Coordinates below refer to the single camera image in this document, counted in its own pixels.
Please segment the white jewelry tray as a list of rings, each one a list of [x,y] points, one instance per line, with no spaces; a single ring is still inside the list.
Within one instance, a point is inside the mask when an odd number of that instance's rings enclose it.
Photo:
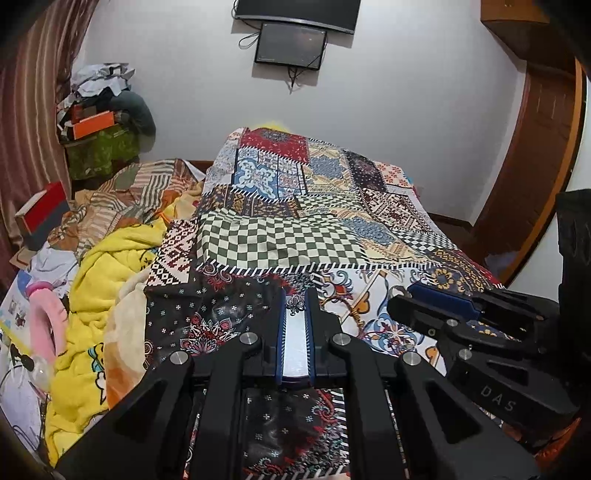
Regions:
[[[305,312],[286,313],[281,326],[281,380],[301,382],[308,378],[308,339]]]

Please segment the yellow cartoon blanket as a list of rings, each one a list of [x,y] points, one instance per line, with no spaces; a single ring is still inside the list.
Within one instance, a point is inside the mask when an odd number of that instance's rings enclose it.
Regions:
[[[162,220],[120,228],[82,258],[69,292],[66,349],[54,363],[45,418],[51,466],[108,410],[104,332],[120,288],[155,258]]]

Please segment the wooden door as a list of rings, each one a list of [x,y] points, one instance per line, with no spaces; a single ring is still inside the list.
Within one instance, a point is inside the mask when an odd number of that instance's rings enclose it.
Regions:
[[[525,63],[521,104],[503,164],[473,232],[486,267],[509,284],[544,235],[570,178],[586,100],[583,66],[535,1],[484,1],[481,21]]]

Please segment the patchwork bed quilt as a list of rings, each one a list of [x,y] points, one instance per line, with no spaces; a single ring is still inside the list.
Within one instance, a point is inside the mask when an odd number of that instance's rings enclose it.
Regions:
[[[443,370],[435,341],[387,310],[418,282],[468,294],[498,286],[432,221],[401,168],[313,138],[240,128],[208,170],[197,210],[170,226],[151,265],[146,362],[177,350],[211,354],[252,328],[276,290],[286,293],[284,321],[305,312],[315,288],[346,334]]]

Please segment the striped brown bedsheet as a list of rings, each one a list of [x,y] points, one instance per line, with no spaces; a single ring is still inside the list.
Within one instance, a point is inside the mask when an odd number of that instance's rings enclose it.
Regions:
[[[181,159],[132,163],[97,189],[76,192],[47,242],[81,259],[114,231],[149,223],[180,198],[197,200],[204,179],[202,171]]]

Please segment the red book box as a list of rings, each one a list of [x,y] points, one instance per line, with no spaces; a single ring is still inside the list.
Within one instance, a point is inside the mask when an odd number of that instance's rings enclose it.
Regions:
[[[70,211],[61,182],[47,184],[34,194],[15,214],[24,245],[32,251],[42,248],[50,232],[61,224]]]

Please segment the green patterned storage bag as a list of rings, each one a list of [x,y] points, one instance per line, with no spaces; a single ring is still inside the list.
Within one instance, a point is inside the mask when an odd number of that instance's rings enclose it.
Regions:
[[[137,135],[120,125],[64,145],[72,180],[110,175],[114,162],[126,163],[139,154]]]

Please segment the orange box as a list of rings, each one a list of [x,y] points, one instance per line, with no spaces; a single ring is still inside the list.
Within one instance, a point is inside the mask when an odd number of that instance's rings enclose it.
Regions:
[[[112,111],[104,111],[75,123],[69,129],[67,138],[70,140],[79,140],[101,130],[108,129],[114,124],[114,113]]]

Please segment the black television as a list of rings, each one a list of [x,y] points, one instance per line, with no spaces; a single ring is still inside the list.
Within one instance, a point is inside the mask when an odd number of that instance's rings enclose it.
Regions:
[[[239,0],[235,17],[301,23],[353,34],[360,7],[360,0]]]

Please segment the pile of grey clothes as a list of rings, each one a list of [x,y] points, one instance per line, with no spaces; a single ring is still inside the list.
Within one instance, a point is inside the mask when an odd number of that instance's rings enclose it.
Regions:
[[[70,79],[69,94],[57,105],[57,122],[61,122],[69,109],[87,98],[99,96],[109,90],[113,96],[119,96],[129,89],[129,81],[135,69],[128,63],[102,63],[86,65],[75,72]]]

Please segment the striped brown curtain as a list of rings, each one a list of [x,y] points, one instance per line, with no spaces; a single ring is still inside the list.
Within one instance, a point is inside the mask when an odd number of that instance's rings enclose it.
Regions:
[[[57,137],[57,105],[70,92],[73,61],[96,1],[1,3],[1,290],[22,246],[16,211],[36,192],[59,181],[71,191]]]

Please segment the wall mounted black monitor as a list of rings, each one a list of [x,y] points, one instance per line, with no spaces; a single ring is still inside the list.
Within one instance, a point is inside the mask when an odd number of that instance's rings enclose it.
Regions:
[[[328,32],[290,23],[266,22],[260,28],[254,62],[318,71]]]

